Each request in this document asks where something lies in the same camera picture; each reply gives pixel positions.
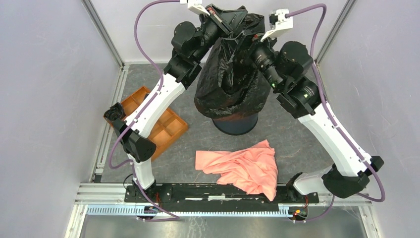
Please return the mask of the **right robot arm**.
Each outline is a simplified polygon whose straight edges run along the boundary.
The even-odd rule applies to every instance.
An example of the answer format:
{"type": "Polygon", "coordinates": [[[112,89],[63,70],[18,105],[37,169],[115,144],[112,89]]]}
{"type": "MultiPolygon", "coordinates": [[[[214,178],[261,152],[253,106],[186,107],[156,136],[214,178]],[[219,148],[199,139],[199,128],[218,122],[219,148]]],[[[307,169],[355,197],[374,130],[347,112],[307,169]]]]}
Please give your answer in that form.
{"type": "Polygon", "coordinates": [[[324,170],[293,176],[286,188],[287,198],[299,202],[315,192],[339,198],[361,195],[370,176],[376,177],[384,165],[383,159],[370,155],[355,142],[326,101],[321,82],[306,77],[309,69],[316,69],[306,46],[289,41],[275,51],[274,44],[274,40],[254,35],[249,48],[251,62],[268,81],[284,110],[316,137],[333,160],[324,170]]]}

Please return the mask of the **dark blue trash bin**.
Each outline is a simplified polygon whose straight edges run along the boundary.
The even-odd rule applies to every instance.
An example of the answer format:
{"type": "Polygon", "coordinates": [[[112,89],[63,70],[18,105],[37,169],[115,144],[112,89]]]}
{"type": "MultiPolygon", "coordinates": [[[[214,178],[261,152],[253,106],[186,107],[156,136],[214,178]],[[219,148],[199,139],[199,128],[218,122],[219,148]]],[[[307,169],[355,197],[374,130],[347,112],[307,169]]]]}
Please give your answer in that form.
{"type": "Polygon", "coordinates": [[[214,126],[222,133],[239,136],[252,131],[258,123],[259,114],[253,114],[240,119],[215,120],[212,119],[214,126]]]}

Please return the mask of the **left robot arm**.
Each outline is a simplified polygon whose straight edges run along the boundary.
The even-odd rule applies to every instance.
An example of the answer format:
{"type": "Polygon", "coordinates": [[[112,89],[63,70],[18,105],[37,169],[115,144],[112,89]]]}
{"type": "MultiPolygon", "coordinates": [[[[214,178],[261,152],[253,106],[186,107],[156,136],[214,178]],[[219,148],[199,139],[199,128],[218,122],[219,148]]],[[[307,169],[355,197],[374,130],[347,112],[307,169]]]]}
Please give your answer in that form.
{"type": "Polygon", "coordinates": [[[168,106],[180,96],[197,78],[201,60],[220,38],[227,38],[242,30],[248,11],[244,6],[224,10],[209,4],[186,2],[188,9],[199,16],[200,26],[189,21],[179,23],[171,44],[172,57],[160,73],[160,78],[146,99],[125,119],[112,122],[118,135],[116,144],[121,144],[128,155],[133,170],[137,196],[150,202],[156,195],[152,186],[152,155],[157,146],[148,139],[151,131],[168,106]]]}

